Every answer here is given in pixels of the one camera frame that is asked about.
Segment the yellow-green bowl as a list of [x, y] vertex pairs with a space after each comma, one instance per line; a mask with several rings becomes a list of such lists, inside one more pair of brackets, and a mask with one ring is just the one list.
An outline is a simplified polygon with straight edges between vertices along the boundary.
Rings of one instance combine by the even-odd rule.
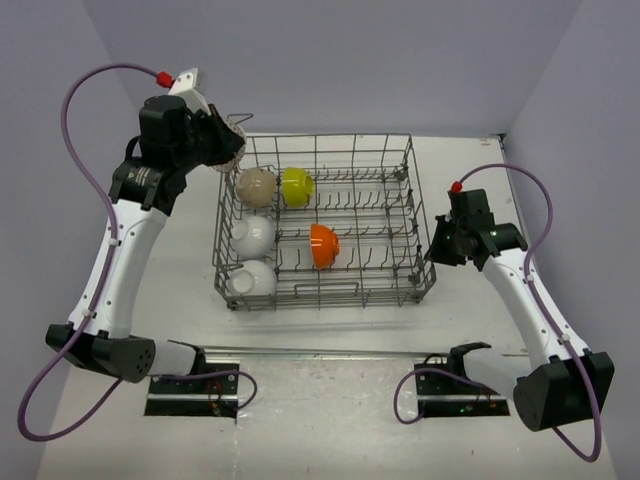
[[282, 195], [289, 208], [306, 206], [314, 195], [315, 184], [309, 172], [288, 167], [282, 174]]

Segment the brown patterned bowl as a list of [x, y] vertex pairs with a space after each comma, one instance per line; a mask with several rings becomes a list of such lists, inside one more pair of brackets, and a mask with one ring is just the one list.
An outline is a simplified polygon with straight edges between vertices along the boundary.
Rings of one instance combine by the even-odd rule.
[[224, 125], [220, 125], [218, 131], [218, 146], [215, 151], [212, 168], [220, 173], [228, 173], [233, 170], [244, 156], [246, 142], [247, 135], [241, 126], [240, 134], [236, 135]]

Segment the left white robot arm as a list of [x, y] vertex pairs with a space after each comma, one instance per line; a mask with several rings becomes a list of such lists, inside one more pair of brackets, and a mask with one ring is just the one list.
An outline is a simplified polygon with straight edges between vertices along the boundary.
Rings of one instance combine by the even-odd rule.
[[243, 134], [232, 129], [199, 94], [147, 99], [132, 138], [112, 176], [108, 223], [82, 298], [64, 324], [52, 324], [46, 344], [72, 365], [138, 383], [172, 377], [187, 393], [208, 379], [202, 350], [177, 341], [133, 334], [133, 308], [151, 250], [200, 165], [239, 159]]

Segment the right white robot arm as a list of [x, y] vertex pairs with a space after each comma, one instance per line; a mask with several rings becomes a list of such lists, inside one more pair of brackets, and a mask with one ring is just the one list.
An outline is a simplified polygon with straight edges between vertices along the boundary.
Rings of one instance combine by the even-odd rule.
[[513, 401], [531, 431], [593, 418], [614, 376], [612, 359], [592, 352], [569, 326], [535, 269], [524, 265], [524, 237], [514, 224], [496, 223], [484, 190], [448, 196], [451, 209], [437, 217], [426, 257], [450, 266], [472, 262], [505, 304], [530, 361], [521, 369], [486, 343], [460, 345], [448, 356], [448, 385], [459, 393], [485, 385]]

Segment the orange bowl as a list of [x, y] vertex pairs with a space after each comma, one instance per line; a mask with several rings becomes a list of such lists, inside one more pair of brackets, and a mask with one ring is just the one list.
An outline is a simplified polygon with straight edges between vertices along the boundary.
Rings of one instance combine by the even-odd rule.
[[330, 267], [340, 253], [337, 234], [329, 227], [312, 224], [310, 227], [310, 248], [314, 267], [324, 270]]

